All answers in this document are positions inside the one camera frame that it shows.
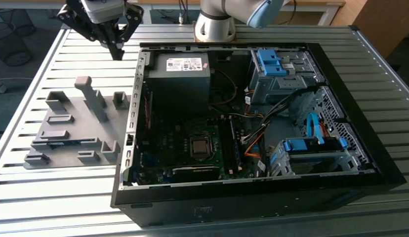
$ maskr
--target desk leg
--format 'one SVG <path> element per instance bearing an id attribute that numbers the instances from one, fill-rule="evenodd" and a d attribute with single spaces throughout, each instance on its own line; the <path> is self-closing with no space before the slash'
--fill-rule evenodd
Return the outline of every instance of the desk leg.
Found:
<path id="1" fill-rule="evenodd" d="M 153 7 L 153 5 L 142 4 L 142 8 L 145 10 L 142 23 L 144 24 L 152 24 L 153 23 L 152 10 L 153 10 L 154 7 Z"/>
<path id="2" fill-rule="evenodd" d="M 340 7 L 339 6 L 329 6 L 327 11 L 324 12 L 324 15 L 321 17 L 321 20 L 319 21 L 320 26 L 329 26 L 332 23 L 332 20 L 336 17 L 337 11 Z"/>

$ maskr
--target motherboard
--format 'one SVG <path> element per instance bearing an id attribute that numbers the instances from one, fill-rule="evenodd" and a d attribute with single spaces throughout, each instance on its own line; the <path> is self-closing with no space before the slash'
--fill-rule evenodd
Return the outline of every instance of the motherboard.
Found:
<path id="1" fill-rule="evenodd" d="M 137 170 L 141 184 L 192 182 L 196 177 L 198 181 L 255 177 L 256 161 L 241 155 L 245 119 L 214 116 L 157 120 L 160 130 L 145 134 L 149 151 L 142 153 L 142 169 Z"/>

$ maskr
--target sticker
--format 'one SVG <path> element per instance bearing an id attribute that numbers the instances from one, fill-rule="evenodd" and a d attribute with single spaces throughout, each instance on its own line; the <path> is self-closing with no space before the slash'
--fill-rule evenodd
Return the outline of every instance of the sticker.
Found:
<path id="1" fill-rule="evenodd" d="M 252 98 L 249 96 L 247 96 L 247 104 L 251 105 L 252 104 Z"/>
<path id="2" fill-rule="evenodd" d="M 202 71 L 204 67 L 202 58 L 169 58 L 166 60 L 168 72 Z"/>
<path id="3" fill-rule="evenodd" d="M 259 163 L 257 163 L 260 169 L 265 172 L 267 170 L 267 165 L 264 164 L 264 162 L 260 160 Z"/>
<path id="4" fill-rule="evenodd" d="M 295 65 L 293 65 L 293 63 L 287 63 L 287 64 L 283 64 L 283 67 L 284 68 L 295 68 Z"/>

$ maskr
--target ram slot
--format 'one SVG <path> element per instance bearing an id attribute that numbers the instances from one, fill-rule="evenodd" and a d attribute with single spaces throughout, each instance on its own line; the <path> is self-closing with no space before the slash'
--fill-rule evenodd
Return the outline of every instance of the ram slot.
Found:
<path id="1" fill-rule="evenodd" d="M 236 155 L 236 138 L 233 137 L 231 119 L 220 120 L 220 136 L 221 136 L 221 148 L 224 155 L 224 167 L 227 174 L 235 174 L 239 172 L 237 155 Z"/>

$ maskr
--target metal frame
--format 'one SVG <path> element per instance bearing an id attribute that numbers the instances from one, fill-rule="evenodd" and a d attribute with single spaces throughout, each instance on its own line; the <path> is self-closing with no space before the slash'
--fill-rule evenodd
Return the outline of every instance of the metal frame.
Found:
<path id="1" fill-rule="evenodd" d="M 62 9 L 64 4 L 61 3 L 48 3 L 48 2 L 0 2 L 0 8 L 22 8 L 22 9 Z M 144 24 L 152 24 L 152 10 L 173 10 L 180 9 L 177 4 L 140 4 L 140 6 L 145 9 L 144 15 Z M 200 10 L 201 5 L 190 4 L 190 10 Z M 316 11 L 324 12 L 321 20 L 319 21 L 320 26 L 329 26 L 340 6 L 337 5 L 325 5 L 325 6 L 297 6 L 297 11 Z M 281 11 L 293 11 L 295 6 L 284 6 Z"/>
<path id="2" fill-rule="evenodd" d="M 130 95 L 140 42 L 193 42 L 193 28 L 141 25 L 120 62 L 112 61 L 98 42 L 64 30 L 0 141 L 0 235 L 178 236 L 181 232 L 190 235 L 202 232 L 240 237 L 257 233 L 296 233 L 308 237 L 409 236 L 409 92 L 403 80 L 348 27 L 271 26 L 256 30 L 239 26 L 237 31 L 243 42 L 307 41 L 323 45 L 408 183 L 336 211 L 141 229 L 118 209 L 109 207 L 116 166 L 28 171 L 21 167 L 29 153 L 25 148 L 34 139 L 32 134 L 40 130 L 37 122 L 46 114 L 49 91 L 60 88 L 76 94 L 70 87 L 76 76 L 84 74 L 93 76 L 93 87 L 105 95 L 116 91 Z"/>

